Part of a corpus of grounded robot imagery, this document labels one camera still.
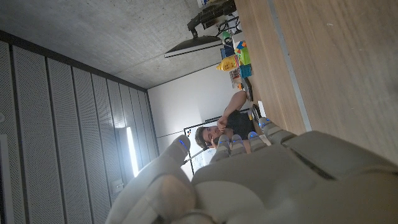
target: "concrete ceiling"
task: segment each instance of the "concrete ceiling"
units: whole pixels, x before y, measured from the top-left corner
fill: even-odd
[[[0,29],[151,88],[221,61],[217,47],[164,58],[192,38],[187,23],[200,11],[197,0],[2,0]]]

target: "hand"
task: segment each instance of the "hand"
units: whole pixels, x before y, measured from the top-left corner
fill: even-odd
[[[217,127],[222,133],[225,131],[227,120],[228,120],[228,117],[223,115],[217,121]]]
[[[211,145],[213,146],[213,149],[217,148],[217,145],[214,143],[214,139],[213,138],[211,139]]]

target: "bottle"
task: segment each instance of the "bottle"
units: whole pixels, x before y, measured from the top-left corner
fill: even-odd
[[[221,63],[217,66],[217,69],[227,72],[238,67],[239,67],[239,57],[237,55],[232,55],[224,58],[221,61]]]

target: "wooden table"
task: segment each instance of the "wooden table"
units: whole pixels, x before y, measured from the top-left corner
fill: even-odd
[[[254,70],[250,81],[271,120],[297,134],[338,136],[398,163],[396,0],[236,0],[236,6]]]

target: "man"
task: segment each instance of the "man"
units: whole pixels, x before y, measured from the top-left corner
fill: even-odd
[[[197,144],[202,147],[216,148],[218,139],[222,134],[232,138],[234,134],[242,137],[246,152],[250,153],[248,134],[254,130],[253,122],[247,113],[240,113],[239,110],[246,102],[246,92],[239,91],[232,96],[229,105],[222,117],[217,121],[217,126],[200,127],[195,134]]]

